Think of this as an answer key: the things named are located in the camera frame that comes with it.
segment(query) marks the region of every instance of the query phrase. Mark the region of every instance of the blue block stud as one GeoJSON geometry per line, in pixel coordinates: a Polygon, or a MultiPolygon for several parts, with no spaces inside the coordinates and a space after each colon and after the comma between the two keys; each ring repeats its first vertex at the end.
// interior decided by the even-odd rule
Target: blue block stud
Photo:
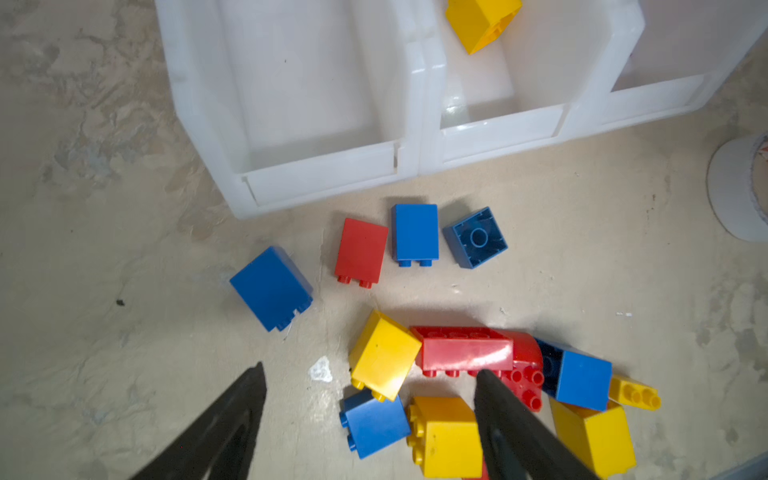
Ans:
{"type": "Polygon", "coordinates": [[[462,268],[476,268],[507,250],[491,209],[486,207],[443,229],[453,257],[462,268]]]}
{"type": "Polygon", "coordinates": [[[312,287],[280,247],[269,247],[230,283],[266,331],[285,330],[312,305],[312,287]]]}
{"type": "Polygon", "coordinates": [[[541,389],[559,402],[605,412],[611,387],[611,362],[560,343],[536,339],[544,357],[541,389]]]}
{"type": "Polygon", "coordinates": [[[339,417],[341,426],[349,429],[346,438],[349,450],[357,452],[360,458],[373,455],[411,434],[400,397],[394,402],[379,402],[368,389],[344,400],[339,417]]]}
{"type": "Polygon", "coordinates": [[[392,208],[392,249],[400,266],[432,266],[440,258],[437,205],[395,205],[392,208]]]}

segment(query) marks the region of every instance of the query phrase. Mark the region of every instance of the white plastic bin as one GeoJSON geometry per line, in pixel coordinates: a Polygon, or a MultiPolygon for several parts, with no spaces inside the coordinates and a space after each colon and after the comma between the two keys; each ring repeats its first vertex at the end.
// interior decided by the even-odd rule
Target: white plastic bin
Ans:
{"type": "Polygon", "coordinates": [[[704,106],[768,25],[766,0],[640,0],[646,28],[598,131],[704,106]]]}
{"type": "Polygon", "coordinates": [[[592,133],[594,104],[644,25],[636,2],[528,0],[497,41],[467,55],[447,0],[416,1],[429,69],[422,173],[592,133]]]}
{"type": "Polygon", "coordinates": [[[418,174],[408,0],[157,0],[177,114],[237,217],[418,174]]]}

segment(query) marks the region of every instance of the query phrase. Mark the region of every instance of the white roll of tape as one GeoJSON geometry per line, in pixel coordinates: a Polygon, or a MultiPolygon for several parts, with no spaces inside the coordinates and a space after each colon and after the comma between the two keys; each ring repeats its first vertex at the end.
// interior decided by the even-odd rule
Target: white roll of tape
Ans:
{"type": "Polygon", "coordinates": [[[755,188],[757,151],[768,134],[732,140],[715,153],[707,173],[710,202],[718,220],[734,237],[768,242],[768,214],[760,208],[755,188]]]}

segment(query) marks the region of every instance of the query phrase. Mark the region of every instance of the yellow block in bin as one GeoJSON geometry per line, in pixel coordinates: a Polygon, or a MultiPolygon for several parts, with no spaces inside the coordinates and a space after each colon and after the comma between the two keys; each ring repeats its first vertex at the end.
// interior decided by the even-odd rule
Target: yellow block in bin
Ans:
{"type": "Polygon", "coordinates": [[[413,462],[427,478],[478,478],[482,446],[475,413],[460,398],[415,397],[408,407],[413,462]]]}
{"type": "Polygon", "coordinates": [[[373,310],[349,353],[352,385],[360,390],[368,387],[380,402],[394,402],[421,348],[408,329],[373,310]]]}
{"type": "Polygon", "coordinates": [[[472,55],[498,38],[522,6],[520,0],[448,0],[445,17],[472,55]]]}
{"type": "Polygon", "coordinates": [[[558,438],[600,478],[626,473],[637,465],[627,414],[616,402],[605,412],[560,403],[550,397],[558,438]]]}
{"type": "Polygon", "coordinates": [[[621,405],[639,409],[658,410],[661,407],[661,399],[656,389],[623,375],[614,374],[608,397],[621,405]]]}

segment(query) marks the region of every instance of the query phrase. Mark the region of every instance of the beige tabletop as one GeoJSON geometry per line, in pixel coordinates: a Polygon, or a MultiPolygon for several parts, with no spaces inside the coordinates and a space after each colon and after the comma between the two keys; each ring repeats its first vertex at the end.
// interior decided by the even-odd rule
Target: beige tabletop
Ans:
{"type": "MultiPolygon", "coordinates": [[[[705,177],[766,126],[763,39],[695,114],[238,221],[174,116],[151,1],[3,2],[0,476],[127,478],[262,361],[254,478],[421,478],[405,442],[361,461],[339,424],[372,308],[546,334],[658,388],[659,411],[627,409],[626,478],[744,462],[768,449],[768,245],[721,227],[705,177]],[[387,256],[372,290],[336,282],[343,219],[411,199],[443,224],[490,206],[509,250],[463,270],[441,240],[431,268],[387,256]],[[228,283],[269,245],[315,289],[288,333],[228,283]]],[[[473,387],[414,368],[402,397],[473,387]]]]}

